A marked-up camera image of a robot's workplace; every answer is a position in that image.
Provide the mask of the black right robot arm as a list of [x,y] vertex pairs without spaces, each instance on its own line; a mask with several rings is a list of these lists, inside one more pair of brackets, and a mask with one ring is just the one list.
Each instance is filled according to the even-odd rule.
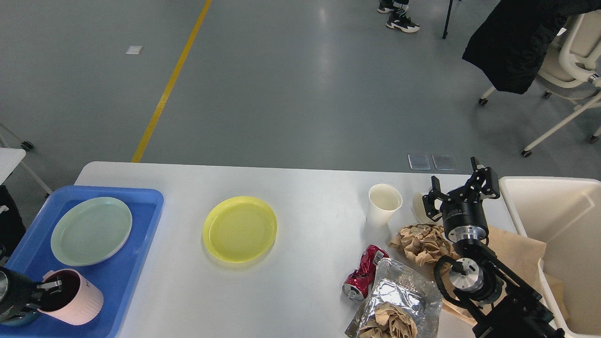
[[542,295],[498,259],[488,246],[485,199],[500,197],[495,171],[470,159],[472,175],[465,184],[442,192],[436,176],[422,201],[430,220],[441,220],[445,237],[459,255],[444,255],[434,265],[434,281],[442,297],[474,318],[477,338],[563,338],[550,322],[553,313]]

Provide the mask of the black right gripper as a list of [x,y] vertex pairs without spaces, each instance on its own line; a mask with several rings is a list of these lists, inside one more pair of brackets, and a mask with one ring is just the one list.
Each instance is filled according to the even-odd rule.
[[[483,200],[501,197],[497,173],[485,167],[475,157],[470,158],[472,175],[463,187],[445,194],[440,190],[436,176],[431,177],[431,186],[422,202],[427,218],[443,220],[447,239],[457,243],[464,239],[484,240],[489,235],[489,227],[484,214]],[[441,211],[436,201],[442,202]]]

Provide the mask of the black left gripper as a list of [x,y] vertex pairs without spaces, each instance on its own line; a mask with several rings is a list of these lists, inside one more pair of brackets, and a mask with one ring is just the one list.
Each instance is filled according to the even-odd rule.
[[0,268],[0,322],[39,312],[42,295],[63,291],[63,278],[50,278],[39,284],[19,272]]

